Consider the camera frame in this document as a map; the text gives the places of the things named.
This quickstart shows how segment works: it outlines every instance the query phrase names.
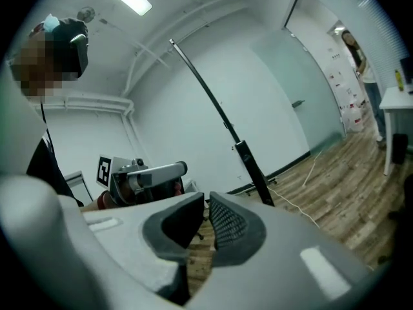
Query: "long hair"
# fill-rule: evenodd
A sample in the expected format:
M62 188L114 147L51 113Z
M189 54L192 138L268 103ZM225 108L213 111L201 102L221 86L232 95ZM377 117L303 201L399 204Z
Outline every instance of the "long hair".
M345 34L350 34L350 31L344 30L344 31L341 33L341 38L342 38L342 40L344 41L344 44L346 44L348 50L350 51L350 53L351 53L351 55L352 55L352 57L353 57L354 62L356 62L357 67L360 67L361 59L360 59L360 57L359 57L359 54L357 53L357 49L356 49L354 46L351 46L351 45L349 45L348 43L346 43L346 41L344 40L344 35L345 35Z

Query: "wooden floor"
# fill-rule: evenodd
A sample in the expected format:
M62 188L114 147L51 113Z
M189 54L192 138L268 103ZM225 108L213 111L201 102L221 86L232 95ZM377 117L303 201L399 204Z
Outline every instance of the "wooden floor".
M365 116L365 129L349 134L345 141L322 152L307 181L302 184L314 162L314 156L277 177L271 184L278 194L301 207L323 231L346 245L371 268L377 267L381 255L392 251L396 224L387 218L389 211L403 203L403 182L413 174L413 159L394 166L390 176L383 175L385 151L376 144L376 131L371 112ZM276 207L291 212L298 209L271 193ZM252 201L261 201L253 192ZM188 284L191 295L208 278L214 253L214 232L204 222L189 247Z

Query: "ceiling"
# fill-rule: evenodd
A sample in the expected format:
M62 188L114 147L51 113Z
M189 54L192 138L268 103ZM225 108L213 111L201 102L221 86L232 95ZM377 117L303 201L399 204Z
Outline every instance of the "ceiling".
M48 14L76 17L91 6L96 16L87 24L89 66L82 78L70 84L82 91L121 95L128 70L136 59L131 87L169 48L220 17L247 8L247 0L149 0L152 9L139 16L120 0L40 0L16 35L12 49Z

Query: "white cable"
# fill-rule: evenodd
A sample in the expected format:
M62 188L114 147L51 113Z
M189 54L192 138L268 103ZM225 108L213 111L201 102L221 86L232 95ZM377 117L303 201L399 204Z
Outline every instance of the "white cable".
M322 152L323 152L323 150L321 150L321 152L320 152L320 153L316 156L316 158L314 159L314 163L312 164L311 170L310 170L307 178L305 178L304 184L303 184L301 187L304 187L305 184L307 183L307 180L308 180L309 177L311 176L312 171L314 170L314 167L316 166L316 160L318 159L318 156L320 156Z
M313 220L310 215L308 215L308 214L306 214L304 211L302 211L301 208L300 208L298 205L295 205L295 204L289 202L284 196L279 195L274 189L271 189L271 188L268 187L268 186L267 186L267 188L268 188L270 191L274 192L274 193L275 193L277 196L279 196L280 198L282 198L282 199L284 199L285 201L287 201L287 202L288 202L289 204L291 204L293 207L298 208L298 210L299 210L303 215L305 215L305 216L307 216L308 218L310 218L310 219L312 220L312 222L313 222L318 228L320 228L320 226L316 223L316 221Z

